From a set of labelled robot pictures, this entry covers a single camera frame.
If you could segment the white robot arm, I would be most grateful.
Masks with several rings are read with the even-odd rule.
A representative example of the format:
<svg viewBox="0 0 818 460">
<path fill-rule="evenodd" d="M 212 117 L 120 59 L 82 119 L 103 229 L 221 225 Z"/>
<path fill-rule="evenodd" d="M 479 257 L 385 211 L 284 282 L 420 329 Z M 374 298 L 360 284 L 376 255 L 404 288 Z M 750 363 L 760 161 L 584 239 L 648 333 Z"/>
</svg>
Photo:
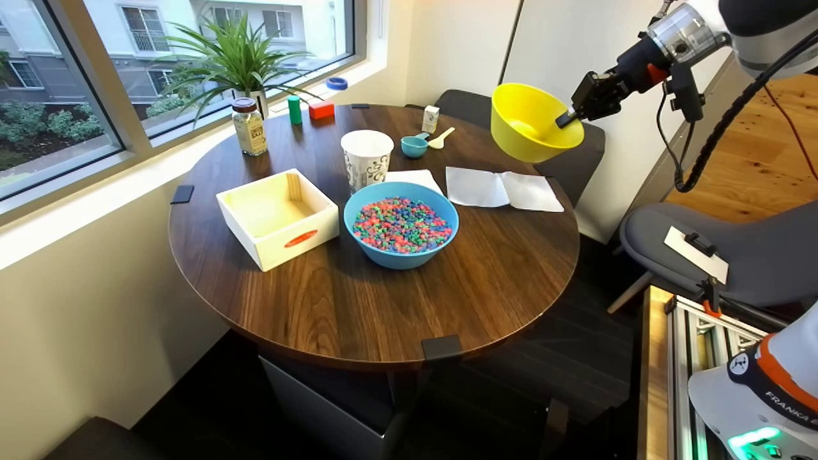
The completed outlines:
<svg viewBox="0 0 818 460">
<path fill-rule="evenodd" d="M 670 83 L 675 106 L 689 122 L 704 117 L 693 67 L 730 45 L 739 64 L 760 77 L 776 64 L 806 72 L 815 64 L 811 35 L 818 27 L 818 0 L 664 0 L 662 9 L 617 55 L 606 72 L 588 72 L 556 117 L 558 128 L 575 119 L 617 114 L 635 92 Z"/>
</svg>

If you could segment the white orange robot base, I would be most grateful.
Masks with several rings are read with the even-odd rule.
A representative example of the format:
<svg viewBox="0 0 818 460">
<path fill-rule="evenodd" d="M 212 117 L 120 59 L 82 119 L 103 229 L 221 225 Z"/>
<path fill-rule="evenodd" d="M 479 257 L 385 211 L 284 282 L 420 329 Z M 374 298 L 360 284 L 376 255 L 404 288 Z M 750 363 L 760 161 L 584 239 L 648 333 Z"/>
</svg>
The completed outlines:
<svg viewBox="0 0 818 460">
<path fill-rule="evenodd" d="M 689 398 L 735 460 L 818 460 L 818 306 L 693 372 Z"/>
</svg>

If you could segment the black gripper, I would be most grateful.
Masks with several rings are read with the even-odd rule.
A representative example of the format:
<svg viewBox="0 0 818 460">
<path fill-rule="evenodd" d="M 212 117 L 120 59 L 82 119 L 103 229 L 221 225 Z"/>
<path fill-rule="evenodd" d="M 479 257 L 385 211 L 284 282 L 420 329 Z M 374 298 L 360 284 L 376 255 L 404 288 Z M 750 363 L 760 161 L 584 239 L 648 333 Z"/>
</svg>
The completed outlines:
<svg viewBox="0 0 818 460">
<path fill-rule="evenodd" d="M 558 128 L 574 119 L 599 119 L 622 110 L 632 92 L 648 92 L 670 73 L 673 59 L 652 41 L 640 37 L 606 72 L 588 72 L 571 96 L 574 110 L 556 117 Z"/>
</svg>

